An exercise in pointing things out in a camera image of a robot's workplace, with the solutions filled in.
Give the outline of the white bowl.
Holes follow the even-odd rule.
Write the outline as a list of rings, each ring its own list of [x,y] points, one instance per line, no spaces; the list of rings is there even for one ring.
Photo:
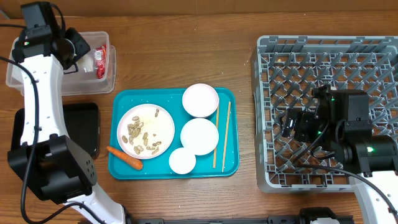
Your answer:
[[[180,133],[182,146],[191,150],[196,156],[204,156],[214,151],[219,138],[215,124],[205,118],[188,121]]]

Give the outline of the white cup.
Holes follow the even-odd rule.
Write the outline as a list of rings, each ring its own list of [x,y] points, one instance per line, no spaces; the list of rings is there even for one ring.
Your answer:
[[[191,172],[196,165],[196,155],[183,147],[174,150],[169,157],[169,166],[177,174],[187,174]]]

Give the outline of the white paper tissue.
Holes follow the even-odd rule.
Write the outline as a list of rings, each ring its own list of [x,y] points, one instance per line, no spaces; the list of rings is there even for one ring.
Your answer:
[[[93,53],[87,53],[82,56],[77,63],[78,69],[84,71],[85,73],[93,72],[95,69],[95,60]]]

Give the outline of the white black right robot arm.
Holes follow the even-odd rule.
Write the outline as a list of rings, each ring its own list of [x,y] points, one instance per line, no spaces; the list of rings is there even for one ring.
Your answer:
[[[315,153],[319,147],[342,168],[310,165],[296,156],[294,167],[338,172],[350,177],[366,223],[397,221],[397,145],[388,135],[373,135],[369,96],[363,90],[337,90],[331,85],[312,89],[315,111],[289,108],[281,117],[282,137],[293,137]]]

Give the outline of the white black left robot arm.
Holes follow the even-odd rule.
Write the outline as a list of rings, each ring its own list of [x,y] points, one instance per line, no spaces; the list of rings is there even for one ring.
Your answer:
[[[24,129],[20,146],[9,151],[9,166],[22,191],[74,208],[92,223],[132,223],[126,208],[97,181],[92,157],[68,135],[62,105],[65,70],[90,51],[73,28],[55,19],[25,20],[9,63],[21,70]]]

